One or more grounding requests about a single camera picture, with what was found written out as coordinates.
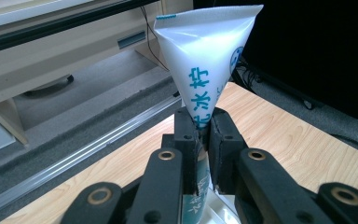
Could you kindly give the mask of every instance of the light wood surface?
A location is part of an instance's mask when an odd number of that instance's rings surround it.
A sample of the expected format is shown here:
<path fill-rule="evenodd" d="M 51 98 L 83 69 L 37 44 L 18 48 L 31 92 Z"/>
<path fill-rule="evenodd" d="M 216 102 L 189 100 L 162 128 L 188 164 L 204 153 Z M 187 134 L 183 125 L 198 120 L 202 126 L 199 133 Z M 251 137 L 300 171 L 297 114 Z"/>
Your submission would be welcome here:
<path fill-rule="evenodd" d="M 233 118 L 249 147 L 269 151 L 297 181 L 316 191 L 324 182 L 358 188 L 358 151 L 279 107 L 228 83 L 218 105 Z M 52 223 L 85 187 L 96 182 L 129 184 L 143 174 L 148 157 L 173 132 L 173 116 L 95 162 L 8 217 L 3 223 Z"/>

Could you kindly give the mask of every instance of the gray carpet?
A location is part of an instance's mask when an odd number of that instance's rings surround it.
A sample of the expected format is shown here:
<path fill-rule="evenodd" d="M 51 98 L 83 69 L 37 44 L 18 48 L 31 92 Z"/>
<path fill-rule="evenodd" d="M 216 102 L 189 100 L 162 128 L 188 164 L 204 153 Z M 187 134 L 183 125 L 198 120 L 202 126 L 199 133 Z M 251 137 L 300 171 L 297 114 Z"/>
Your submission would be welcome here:
<path fill-rule="evenodd" d="M 108 76 L 111 73 L 115 74 L 115 80 Z M 28 98 L 20 96 L 16 99 L 27 135 L 32 140 L 27 147 L 16 143 L 0 151 L 0 193 L 176 92 L 168 72 L 134 51 L 123 52 L 74 75 L 75 82 L 68 86 L 61 84 L 49 92 L 36 92 Z M 300 99 L 267 82 L 254 82 L 253 89 L 259 96 L 317 128 L 358 142 L 357 119 L 327 105 L 308 110 Z M 0 210 L 0 220 L 167 118 L 179 106 L 169 107 L 114 144 Z"/>

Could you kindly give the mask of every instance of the wooden table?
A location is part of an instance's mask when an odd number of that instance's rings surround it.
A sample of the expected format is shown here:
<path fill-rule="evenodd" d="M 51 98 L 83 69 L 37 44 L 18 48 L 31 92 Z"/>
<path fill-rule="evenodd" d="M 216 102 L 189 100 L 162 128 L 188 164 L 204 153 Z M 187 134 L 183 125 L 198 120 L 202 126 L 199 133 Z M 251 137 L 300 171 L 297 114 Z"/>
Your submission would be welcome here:
<path fill-rule="evenodd" d="M 249 147 L 269 151 L 301 186 L 316 191 L 324 182 L 337 181 L 358 188 L 358 150 L 353 147 L 233 83 L 227 84 L 217 106 L 231 115 Z M 170 116 L 3 223 L 58 222 L 85 187 L 101 181 L 129 184 L 143 174 L 161 136 L 172 132 Z"/>

